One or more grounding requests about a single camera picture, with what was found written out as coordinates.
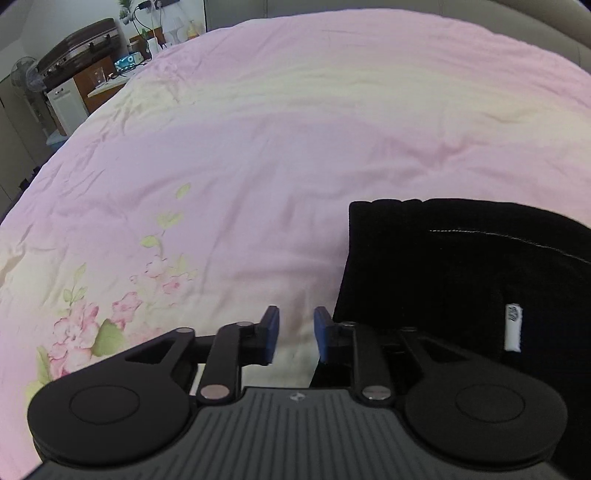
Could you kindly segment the black pants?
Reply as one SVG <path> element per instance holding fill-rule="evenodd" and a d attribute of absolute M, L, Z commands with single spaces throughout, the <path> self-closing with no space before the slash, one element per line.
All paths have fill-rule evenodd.
<path fill-rule="evenodd" d="M 590 230 L 515 203 L 356 201 L 335 322 L 413 330 L 536 378 L 567 406 L 552 463 L 590 465 Z"/>

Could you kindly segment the pink floral duvet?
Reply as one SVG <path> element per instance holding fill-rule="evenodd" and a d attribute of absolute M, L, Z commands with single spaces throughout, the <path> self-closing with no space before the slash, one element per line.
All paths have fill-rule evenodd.
<path fill-rule="evenodd" d="M 460 197 L 590 220 L 590 76 L 404 10 L 248 21 L 161 53 L 1 225 L 1 475 L 39 464 L 45 384 L 178 326 L 280 308 L 252 385 L 302 386 L 356 200 Z"/>

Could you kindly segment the white cabinet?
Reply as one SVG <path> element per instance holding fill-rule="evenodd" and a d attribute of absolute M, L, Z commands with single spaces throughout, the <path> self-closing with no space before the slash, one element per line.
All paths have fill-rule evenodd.
<path fill-rule="evenodd" d="M 73 80 L 49 91 L 47 99 L 67 136 L 71 136 L 88 118 L 85 104 Z"/>

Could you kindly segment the wooden bedside table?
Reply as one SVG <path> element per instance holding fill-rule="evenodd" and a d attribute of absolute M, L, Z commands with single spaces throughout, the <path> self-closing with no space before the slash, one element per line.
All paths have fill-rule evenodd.
<path fill-rule="evenodd" d="M 89 114 L 116 95 L 147 63 L 140 52 L 113 61 L 105 57 L 74 76 L 77 90 Z"/>

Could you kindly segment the standing fan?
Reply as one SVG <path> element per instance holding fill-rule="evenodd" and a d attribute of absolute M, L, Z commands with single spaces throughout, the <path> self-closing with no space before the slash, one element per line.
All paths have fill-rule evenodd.
<path fill-rule="evenodd" d="M 10 81 L 13 89 L 26 101 L 44 135 L 48 136 L 48 125 L 43 110 L 45 84 L 37 71 L 37 64 L 37 60 L 31 56 L 19 58 L 12 66 Z"/>

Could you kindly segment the brown suitcase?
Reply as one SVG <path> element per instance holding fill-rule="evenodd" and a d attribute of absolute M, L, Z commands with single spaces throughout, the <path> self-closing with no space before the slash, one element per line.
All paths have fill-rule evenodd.
<path fill-rule="evenodd" d="M 119 50 L 121 38 L 113 18 L 96 21 L 65 37 L 37 63 L 46 90 L 69 80 Z"/>

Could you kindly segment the small green plant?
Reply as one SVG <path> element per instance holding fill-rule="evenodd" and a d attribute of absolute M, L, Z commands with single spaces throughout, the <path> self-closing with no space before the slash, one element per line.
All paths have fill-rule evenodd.
<path fill-rule="evenodd" d="M 131 20 L 132 0 L 118 0 L 119 20 L 127 24 Z"/>

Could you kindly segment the grey upholstered headboard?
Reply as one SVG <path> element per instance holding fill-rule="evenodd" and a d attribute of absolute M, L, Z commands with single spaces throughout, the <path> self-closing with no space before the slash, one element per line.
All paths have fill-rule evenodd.
<path fill-rule="evenodd" d="M 370 8 L 407 10 L 473 23 L 554 52 L 590 70 L 590 10 L 577 1 L 211 0 L 204 2 L 205 29 L 211 31 L 253 19 Z"/>

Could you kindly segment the black wall socket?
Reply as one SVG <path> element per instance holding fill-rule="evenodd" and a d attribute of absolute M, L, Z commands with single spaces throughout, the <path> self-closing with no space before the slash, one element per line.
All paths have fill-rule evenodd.
<path fill-rule="evenodd" d="M 159 10 L 178 2 L 179 0 L 143 0 L 137 3 L 136 8 L 139 10 Z"/>

